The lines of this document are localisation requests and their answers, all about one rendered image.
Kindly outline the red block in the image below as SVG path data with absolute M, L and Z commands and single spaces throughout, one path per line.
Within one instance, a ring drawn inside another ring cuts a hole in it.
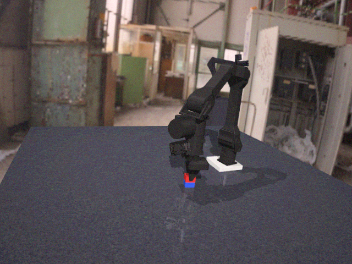
M 188 174 L 188 173 L 185 173 L 185 174 L 184 174 L 184 179 L 185 179 L 185 182 L 186 182 L 186 183 L 194 183 L 196 178 L 195 178 L 193 181 L 189 181 L 189 174 Z

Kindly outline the blue block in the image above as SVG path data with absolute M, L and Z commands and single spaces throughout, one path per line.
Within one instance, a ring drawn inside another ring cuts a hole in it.
M 183 183 L 184 183 L 184 186 L 185 186 L 186 188 L 194 188 L 194 184 L 195 184 L 195 183 L 186 183 L 186 182 L 185 182 L 185 179 L 184 179 L 184 182 L 183 182 Z

